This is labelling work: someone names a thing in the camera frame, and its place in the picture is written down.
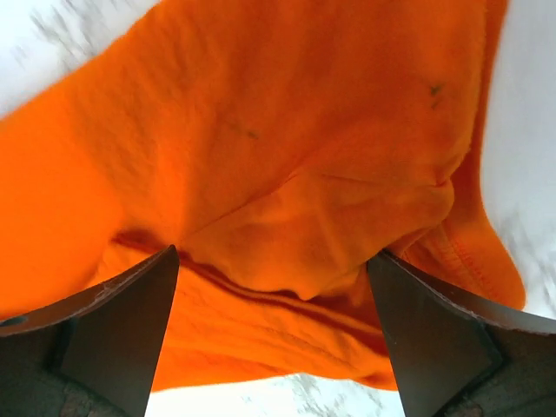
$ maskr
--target orange shirt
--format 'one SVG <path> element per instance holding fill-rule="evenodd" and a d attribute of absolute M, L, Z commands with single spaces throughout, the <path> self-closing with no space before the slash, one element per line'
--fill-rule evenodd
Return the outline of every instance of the orange shirt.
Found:
<path fill-rule="evenodd" d="M 524 302 L 479 184 L 505 9 L 164 0 L 0 122 L 0 317 L 173 243 L 155 390 L 294 372 L 395 388 L 378 251 Z"/>

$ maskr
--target marble surface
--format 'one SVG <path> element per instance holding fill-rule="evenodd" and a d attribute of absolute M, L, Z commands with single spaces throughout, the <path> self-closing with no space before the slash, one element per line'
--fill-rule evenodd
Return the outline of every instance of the marble surface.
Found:
<path fill-rule="evenodd" d="M 0 0 L 0 116 L 105 49 L 156 0 Z M 556 318 L 556 2 L 514 0 L 492 86 L 486 211 L 527 287 Z M 154 394 L 148 417 L 401 417 L 397 393 L 298 374 Z"/>

